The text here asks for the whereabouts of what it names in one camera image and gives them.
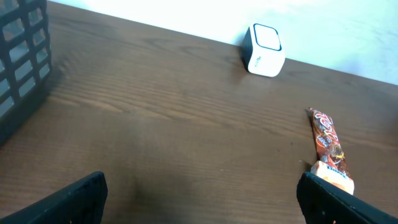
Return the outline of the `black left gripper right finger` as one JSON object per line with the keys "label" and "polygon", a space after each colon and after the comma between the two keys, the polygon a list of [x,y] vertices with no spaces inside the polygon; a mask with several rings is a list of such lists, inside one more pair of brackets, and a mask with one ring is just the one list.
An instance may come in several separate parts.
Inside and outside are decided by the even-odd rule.
{"label": "black left gripper right finger", "polygon": [[307,223],[397,224],[393,217],[311,172],[297,184],[297,200]]}

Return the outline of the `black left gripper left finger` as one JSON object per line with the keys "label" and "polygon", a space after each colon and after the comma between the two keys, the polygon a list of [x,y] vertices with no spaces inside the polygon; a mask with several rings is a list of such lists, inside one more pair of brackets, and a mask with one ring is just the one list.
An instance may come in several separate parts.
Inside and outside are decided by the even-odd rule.
{"label": "black left gripper left finger", "polygon": [[96,171],[18,212],[1,218],[1,223],[101,223],[107,195],[104,173]]}

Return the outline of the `small orange box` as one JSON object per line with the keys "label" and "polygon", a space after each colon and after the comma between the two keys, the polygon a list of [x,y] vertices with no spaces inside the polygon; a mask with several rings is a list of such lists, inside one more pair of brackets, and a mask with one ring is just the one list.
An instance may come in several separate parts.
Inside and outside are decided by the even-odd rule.
{"label": "small orange box", "polygon": [[319,178],[329,182],[335,187],[344,190],[345,192],[353,195],[354,194],[354,182],[347,175],[343,174],[334,167],[328,165],[325,162],[317,161],[310,169],[312,174],[315,174]]}

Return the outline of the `red chocolate bar wrapper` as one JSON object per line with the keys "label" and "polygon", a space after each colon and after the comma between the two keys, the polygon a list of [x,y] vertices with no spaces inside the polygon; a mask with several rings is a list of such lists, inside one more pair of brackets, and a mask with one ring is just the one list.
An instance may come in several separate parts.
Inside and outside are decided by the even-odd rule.
{"label": "red chocolate bar wrapper", "polygon": [[314,108],[309,112],[318,159],[350,178],[332,117]]}

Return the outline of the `grey plastic basket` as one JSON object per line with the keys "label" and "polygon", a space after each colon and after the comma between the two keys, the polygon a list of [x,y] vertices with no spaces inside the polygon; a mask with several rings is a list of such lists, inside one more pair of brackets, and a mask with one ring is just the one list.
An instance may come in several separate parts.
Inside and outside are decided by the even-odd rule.
{"label": "grey plastic basket", "polygon": [[1,144],[42,104],[51,72],[47,1],[1,1]]}

